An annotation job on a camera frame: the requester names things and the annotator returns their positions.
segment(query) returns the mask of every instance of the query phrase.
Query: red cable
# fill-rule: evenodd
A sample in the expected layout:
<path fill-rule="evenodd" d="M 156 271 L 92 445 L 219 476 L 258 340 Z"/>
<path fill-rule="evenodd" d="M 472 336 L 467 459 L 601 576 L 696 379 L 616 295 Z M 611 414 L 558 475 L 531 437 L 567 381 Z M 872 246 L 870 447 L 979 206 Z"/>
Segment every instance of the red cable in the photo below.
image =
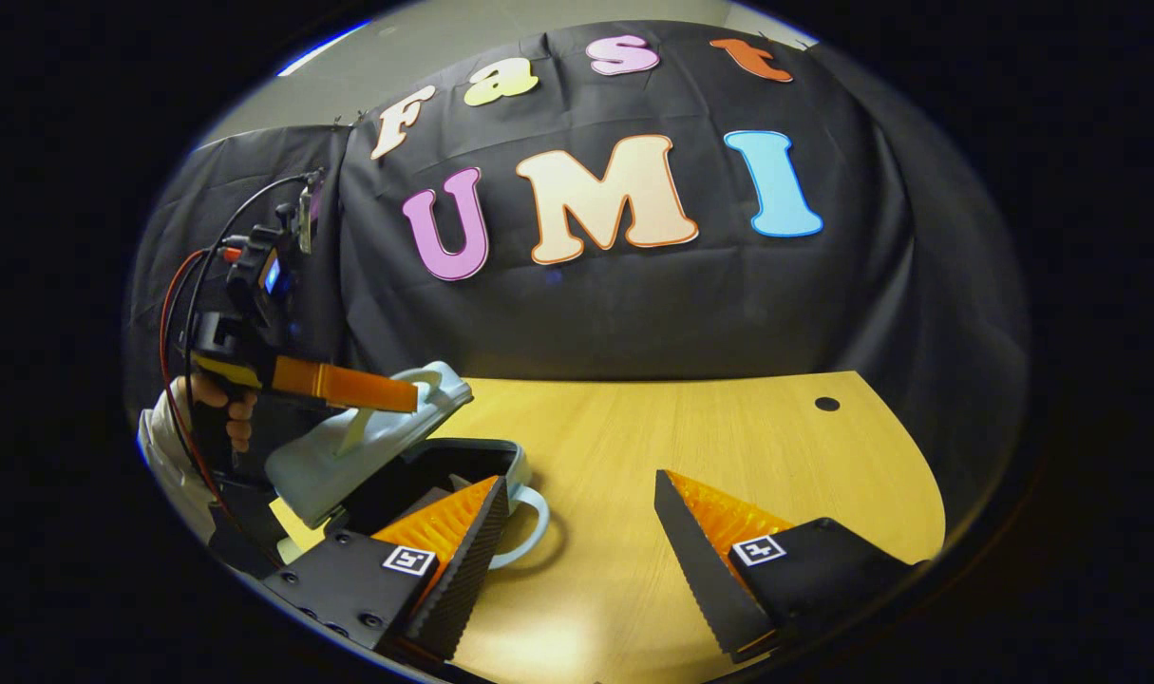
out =
<path fill-rule="evenodd" d="M 167 403 L 172 407 L 172 415 L 175 416 L 175 423 L 180 428 L 180 434 L 185 436 L 185 442 L 187 443 L 187 445 L 189 445 L 189 451 L 193 451 L 193 458 L 197 464 L 197 467 L 201 468 L 202 480 L 204 480 L 204 483 L 209 487 L 209 493 L 212 493 L 212 497 L 217 499 L 217 505 L 222 506 L 222 512 L 226 514 L 226 519 L 230 519 L 230 523 L 233 523 L 234 527 L 239 528 L 239 533 L 242 533 L 243 536 L 250 538 L 250 535 L 247 534 L 247 531 L 243 529 L 243 526 L 239 523 L 238 517 L 234 517 L 233 512 L 230 512 L 230 508 L 226 506 L 226 502 L 223 501 L 222 494 L 219 493 L 219 490 L 217 490 L 217 484 L 212 481 L 212 475 L 209 475 L 209 468 L 207 467 L 207 464 L 204 464 L 204 458 L 202 458 L 201 451 L 197 449 L 196 442 L 193 439 L 193 436 L 190 436 L 189 429 L 186 428 L 185 416 L 180 415 L 180 408 L 177 406 L 175 403 L 175 394 L 172 393 L 172 373 L 170 373 L 170 368 L 167 366 L 167 324 L 168 324 L 167 310 L 170 308 L 170 303 L 172 303 L 172 293 L 175 292 L 175 284 L 180 280 L 182 276 L 185 276 L 185 270 L 189 268 L 190 264 L 193 264 L 194 260 L 197 260 L 200 258 L 200 256 L 203 256 L 204 253 L 207 251 L 196 250 L 190 253 L 190 255 L 188 255 L 187 258 L 185 260 L 185 263 L 180 264 L 180 268 L 177 270 L 175 276 L 172 277 L 172 284 L 167 286 L 167 295 L 165 295 L 164 298 L 164 313 L 163 315 L 159 316 L 159 322 L 158 322 L 158 362 L 159 367 L 163 367 L 164 392 L 167 393 Z M 190 378 L 185 377 L 185 382 L 190 382 Z M 272 562 L 272 568 L 282 566 L 282 563 L 277 562 L 277 559 L 272 557 L 272 554 L 269 553 L 268 549 L 264 549 L 264 547 L 261 544 L 256 546 L 260 547 L 260 550 L 261 553 L 264 554 L 264 557 L 267 557 L 269 562 Z"/>

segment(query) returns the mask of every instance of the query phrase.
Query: table surface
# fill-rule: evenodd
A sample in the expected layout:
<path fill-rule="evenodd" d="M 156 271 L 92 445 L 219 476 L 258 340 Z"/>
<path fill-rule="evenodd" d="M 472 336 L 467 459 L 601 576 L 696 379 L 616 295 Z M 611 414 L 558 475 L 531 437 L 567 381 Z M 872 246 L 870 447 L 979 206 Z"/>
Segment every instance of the table surface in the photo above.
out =
<path fill-rule="evenodd" d="M 733 666 L 653 510 L 655 471 L 692 476 L 795 525 L 831 516 L 916 563 L 944 505 L 915 442 L 855 373 L 696 382 L 467 378 L 474 401 L 433 437 L 525 449 L 550 527 L 490 571 L 456 666 L 504 684 L 703 682 Z M 837 411 L 815 406 L 837 399 Z M 510 519 L 502 550 L 533 527 Z"/>

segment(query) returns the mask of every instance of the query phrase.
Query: black cloth backdrop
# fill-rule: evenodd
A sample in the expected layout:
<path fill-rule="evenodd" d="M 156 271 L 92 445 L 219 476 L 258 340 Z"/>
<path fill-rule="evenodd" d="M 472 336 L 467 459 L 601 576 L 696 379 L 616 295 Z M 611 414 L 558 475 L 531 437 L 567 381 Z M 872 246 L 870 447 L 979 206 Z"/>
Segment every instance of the black cloth backdrop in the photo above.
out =
<path fill-rule="evenodd" d="M 660 57 L 646 73 L 605 77 L 585 46 L 638 35 Z M 792 83 L 756 77 L 711 40 L 770 51 Z M 539 85 L 469 107 L 472 73 L 526 57 Z M 421 87 L 405 142 L 369 159 L 377 113 Z M 824 228 L 766 238 L 733 130 L 775 130 Z M 673 140 L 668 165 L 699 234 L 684 245 L 585 251 L 544 266 L 534 195 L 515 167 L 564 150 L 601 176 L 629 135 Z M 914 105 L 833 48 L 794 51 L 756 35 L 638 21 L 547 31 L 413 83 L 352 127 L 248 133 L 195 151 L 170 182 L 135 261 L 126 321 L 126 403 L 158 396 L 155 341 L 165 287 L 187 253 L 267 182 L 323 165 L 316 253 L 295 273 L 302 337 L 292 352 L 391 374 L 434 359 L 473 377 L 655 379 L 855 369 L 893 408 L 936 473 L 954 525 L 997 475 L 1024 413 L 1028 321 L 1006 226 L 966 160 Z M 480 168 L 489 256 L 473 277 L 443 281 L 421 263 L 402 211 L 437 193 L 442 242 L 463 246 L 442 183 Z M 298 189 L 273 191 L 237 230 L 270 221 Z M 630 221 L 623 217 L 623 224 Z M 220 273 L 208 302 L 223 305 Z M 767 407 L 759 407 L 760 412 Z M 254 419 L 250 475 L 320 414 L 270 403 Z"/>

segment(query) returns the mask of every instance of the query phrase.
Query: hand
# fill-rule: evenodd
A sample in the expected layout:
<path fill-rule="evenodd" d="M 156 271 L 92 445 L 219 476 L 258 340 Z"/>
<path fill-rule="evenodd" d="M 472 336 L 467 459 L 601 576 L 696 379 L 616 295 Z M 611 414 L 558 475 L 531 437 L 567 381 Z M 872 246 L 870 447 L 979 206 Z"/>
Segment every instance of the hand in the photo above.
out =
<path fill-rule="evenodd" d="M 179 376 L 175 378 L 175 393 L 182 397 L 185 394 L 185 376 Z M 227 411 L 230 420 L 226 421 L 226 434 L 230 436 L 230 444 L 239 453 L 247 451 L 249 442 L 252 438 L 252 408 L 255 407 L 255 391 L 247 390 L 243 393 L 243 400 L 231 401 L 226 392 L 222 390 L 222 386 L 217 386 L 217 382 L 209 378 L 207 375 L 194 373 L 193 374 L 193 399 L 197 403 L 204 404 L 208 407 L 225 407 L 230 404 Z"/>

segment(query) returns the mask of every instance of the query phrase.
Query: white wall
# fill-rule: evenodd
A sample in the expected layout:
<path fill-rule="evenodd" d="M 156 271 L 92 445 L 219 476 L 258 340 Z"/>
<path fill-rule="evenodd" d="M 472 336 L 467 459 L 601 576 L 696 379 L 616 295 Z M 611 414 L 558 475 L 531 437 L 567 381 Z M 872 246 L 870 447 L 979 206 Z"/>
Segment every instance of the white wall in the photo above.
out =
<path fill-rule="evenodd" d="M 203 143 L 299 125 L 342 125 L 358 110 L 467 57 L 546 30 L 619 18 L 670 18 L 759 33 L 795 47 L 815 43 L 728 0 L 425 0 L 375 17 L 295 73 L 270 78 L 219 118 Z"/>

